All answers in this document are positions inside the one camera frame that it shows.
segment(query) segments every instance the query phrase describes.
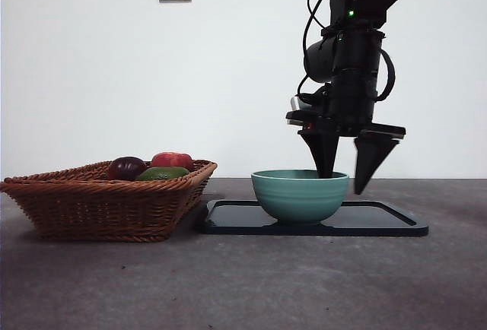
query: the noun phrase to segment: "wicker basket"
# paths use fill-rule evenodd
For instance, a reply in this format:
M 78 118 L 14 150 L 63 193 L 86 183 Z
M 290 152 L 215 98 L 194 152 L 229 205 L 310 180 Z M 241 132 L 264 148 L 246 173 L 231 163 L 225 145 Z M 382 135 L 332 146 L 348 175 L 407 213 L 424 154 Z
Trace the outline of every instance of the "wicker basket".
M 41 237 L 56 240 L 162 241 L 196 205 L 217 164 L 194 160 L 179 178 L 107 180 L 110 161 L 60 172 L 6 178 L 10 195 Z

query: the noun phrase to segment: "concrete floor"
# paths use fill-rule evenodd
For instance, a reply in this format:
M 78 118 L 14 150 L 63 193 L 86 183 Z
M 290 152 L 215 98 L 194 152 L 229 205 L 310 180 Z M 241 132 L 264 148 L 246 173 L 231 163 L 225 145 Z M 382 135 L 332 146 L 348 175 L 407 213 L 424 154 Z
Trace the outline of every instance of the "concrete floor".
M 2 330 L 487 328 L 487 179 L 349 196 L 413 212 L 419 238 L 197 233 L 217 198 L 253 198 L 250 180 L 212 179 L 162 243 L 53 243 L 3 195 Z

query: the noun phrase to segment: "black tray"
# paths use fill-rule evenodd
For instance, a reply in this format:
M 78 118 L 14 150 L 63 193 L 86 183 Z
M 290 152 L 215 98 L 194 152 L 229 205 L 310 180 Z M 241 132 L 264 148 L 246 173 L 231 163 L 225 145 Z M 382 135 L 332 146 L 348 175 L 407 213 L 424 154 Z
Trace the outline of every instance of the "black tray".
M 215 200 L 199 222 L 203 233 L 230 235 L 425 236 L 428 225 L 398 208 L 377 201 L 344 201 L 319 224 L 279 223 L 258 201 Z

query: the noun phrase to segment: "avocado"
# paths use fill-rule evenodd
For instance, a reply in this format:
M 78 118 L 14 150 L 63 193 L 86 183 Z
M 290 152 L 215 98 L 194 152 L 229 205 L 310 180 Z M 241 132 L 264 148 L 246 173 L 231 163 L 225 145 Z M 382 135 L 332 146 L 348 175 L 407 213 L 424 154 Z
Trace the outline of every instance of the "avocado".
M 162 180 L 185 176 L 189 170 L 183 167 L 151 167 L 138 175 L 135 180 Z

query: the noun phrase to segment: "teal ceramic bowl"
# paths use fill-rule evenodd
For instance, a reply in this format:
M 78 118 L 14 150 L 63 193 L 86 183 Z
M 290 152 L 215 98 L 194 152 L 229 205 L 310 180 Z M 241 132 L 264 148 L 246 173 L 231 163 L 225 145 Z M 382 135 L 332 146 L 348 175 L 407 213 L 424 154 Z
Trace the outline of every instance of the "teal ceramic bowl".
M 316 170 L 266 170 L 252 174 L 253 190 L 265 212 L 288 224 L 315 224 L 336 212 L 349 176 L 320 179 Z

